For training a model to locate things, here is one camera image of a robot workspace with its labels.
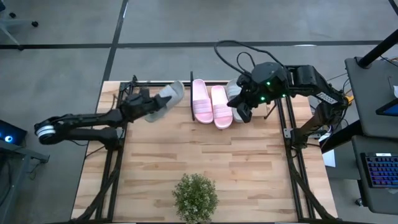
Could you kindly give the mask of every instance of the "potted plant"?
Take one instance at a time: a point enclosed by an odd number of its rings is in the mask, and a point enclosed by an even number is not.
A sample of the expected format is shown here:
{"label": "potted plant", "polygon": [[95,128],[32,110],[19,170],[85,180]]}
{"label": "potted plant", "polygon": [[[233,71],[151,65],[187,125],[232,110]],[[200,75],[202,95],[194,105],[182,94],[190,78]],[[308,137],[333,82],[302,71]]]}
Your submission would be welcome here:
{"label": "potted plant", "polygon": [[184,174],[173,196],[181,220],[188,224],[211,222],[218,204],[214,181],[200,174]]}

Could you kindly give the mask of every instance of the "wooden tabletop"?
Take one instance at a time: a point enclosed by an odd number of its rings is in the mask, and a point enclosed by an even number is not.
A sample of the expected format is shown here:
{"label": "wooden tabletop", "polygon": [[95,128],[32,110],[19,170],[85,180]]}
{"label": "wooden tabletop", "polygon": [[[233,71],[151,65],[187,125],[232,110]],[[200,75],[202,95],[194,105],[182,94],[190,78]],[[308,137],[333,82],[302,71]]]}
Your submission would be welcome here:
{"label": "wooden tabletop", "polygon": [[[104,83],[98,112],[109,110],[119,84]],[[159,89],[150,87],[151,95]],[[292,103],[297,126],[301,126],[312,117],[308,99],[297,96]],[[172,190],[184,173],[199,173],[216,181],[220,201],[214,222],[297,221],[277,108],[263,119],[271,107],[261,105],[253,110],[250,123],[233,123],[221,131],[214,124],[192,121],[186,88],[185,98],[164,118],[155,123],[144,119],[129,123],[114,222],[180,222]],[[99,142],[90,142],[87,153],[99,147]],[[101,150],[86,159],[72,218],[81,215],[98,193],[105,157],[106,150]],[[336,217],[320,149],[310,146],[303,150],[303,157],[312,192]],[[301,190],[300,198],[307,217]]]}

